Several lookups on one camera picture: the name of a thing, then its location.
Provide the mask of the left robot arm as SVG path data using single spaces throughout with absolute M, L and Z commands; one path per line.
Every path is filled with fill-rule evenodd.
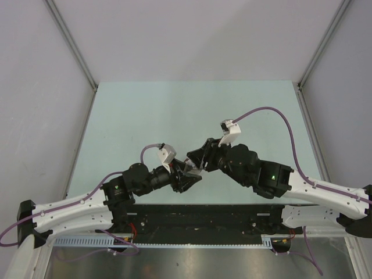
M 174 159 L 169 168 L 159 166 L 149 170 L 143 163 L 134 163 L 127 170 L 106 176 L 89 193 L 48 204 L 31 200 L 19 206 L 17 214 L 17 243 L 30 235 L 34 247 L 39 248 L 60 235 L 89 230 L 122 232 L 130 224 L 128 207 L 135 204 L 135 196 L 171 186 L 183 193 L 198 183 L 199 174 L 186 172 L 186 164 Z

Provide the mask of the clear pill bottle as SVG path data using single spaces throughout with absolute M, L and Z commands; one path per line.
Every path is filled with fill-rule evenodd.
M 184 163 L 185 163 L 184 172 L 194 174 L 194 175 L 200 175 L 201 173 L 200 169 L 197 168 L 197 166 L 192 160 L 190 160 L 189 158 L 186 158 Z

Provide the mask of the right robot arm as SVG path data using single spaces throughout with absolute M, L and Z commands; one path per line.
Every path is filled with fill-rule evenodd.
M 344 187 L 314 180 L 284 164 L 259 159 L 244 144 L 222 144 L 209 138 L 202 147 L 187 153 L 198 169 L 220 170 L 243 187 L 266 199 L 293 198 L 308 201 L 319 208 L 320 217 L 310 216 L 314 223 L 329 220 L 330 225 L 345 232 L 371 238 L 371 186 Z

